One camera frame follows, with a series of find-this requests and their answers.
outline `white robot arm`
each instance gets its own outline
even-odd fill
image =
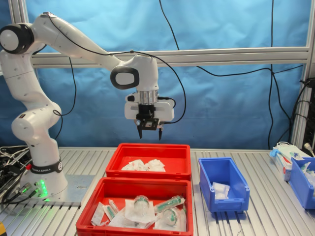
[[[136,55],[121,61],[103,50],[70,23],[44,12],[33,24],[10,24],[0,30],[0,66],[12,96],[27,111],[12,123],[14,135],[27,143],[32,156],[30,172],[21,178],[39,189],[33,198],[45,199],[63,191],[67,181],[62,171],[57,142],[48,129],[57,123],[53,113],[60,107],[43,92],[31,64],[31,56],[49,45],[71,57],[84,58],[111,71],[110,80],[118,89],[136,88],[126,97],[125,117],[133,119],[140,138],[142,130],[159,129],[161,139],[165,121],[174,118],[174,102],[158,99],[158,66],[155,58]]]

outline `aluminum profile table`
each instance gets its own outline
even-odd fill
[[[62,147],[64,172],[95,175],[81,207],[34,204],[0,208],[9,236],[75,236],[79,218],[115,148]],[[251,188],[249,210],[211,214],[199,187],[198,158],[232,157]],[[191,150],[195,236],[315,236],[315,210],[304,210],[265,150]]]

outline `green light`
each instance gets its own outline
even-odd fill
[[[41,195],[41,197],[46,197],[48,195],[48,192],[47,192],[47,189],[46,189],[45,182],[41,179],[40,183],[41,183],[41,187],[43,189],[43,194]]]

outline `blue curtain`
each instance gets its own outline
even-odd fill
[[[180,49],[269,47],[271,25],[270,0],[162,0]],[[1,8],[0,27],[10,17]],[[27,0],[30,22],[44,11],[51,11],[74,24],[108,51],[130,49],[176,50],[169,26],[158,0]],[[275,1],[274,47],[305,46],[310,0]],[[46,47],[46,52],[54,50]],[[276,64],[274,71],[295,64]],[[270,65],[204,66],[215,74],[241,73]],[[57,141],[60,146],[114,147],[122,142],[181,143],[192,148],[266,149],[271,125],[268,109],[270,72],[243,76],[214,77],[197,67],[175,67],[187,94],[186,114],[179,123],[166,125],[161,141],[158,133],[145,131],[140,140],[133,121],[124,117],[125,96],[134,92],[115,89],[109,71],[102,68],[75,68],[77,100],[72,113],[63,119]],[[70,69],[39,69],[39,80],[48,97],[63,113],[73,103],[74,86]],[[292,113],[297,98],[302,67],[276,74],[282,106]],[[167,67],[159,68],[161,96],[177,102],[175,119],[184,108],[182,89]],[[12,120],[25,110],[15,101],[0,78],[0,144],[21,144],[11,131]],[[275,84],[271,96],[274,127],[271,145],[288,128],[288,120],[278,104]],[[50,129],[55,137],[60,121]]]

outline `blue plastic box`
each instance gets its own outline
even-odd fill
[[[315,197],[313,197],[314,187],[309,183],[309,181],[301,171],[301,167],[308,162],[310,162],[308,169],[315,171],[315,158],[304,157],[303,161],[296,161],[294,158],[292,158],[291,160],[291,187],[303,208],[315,209]]]
[[[250,188],[232,158],[201,158],[200,188],[210,212],[248,210]],[[230,186],[228,199],[215,199],[212,183]]]

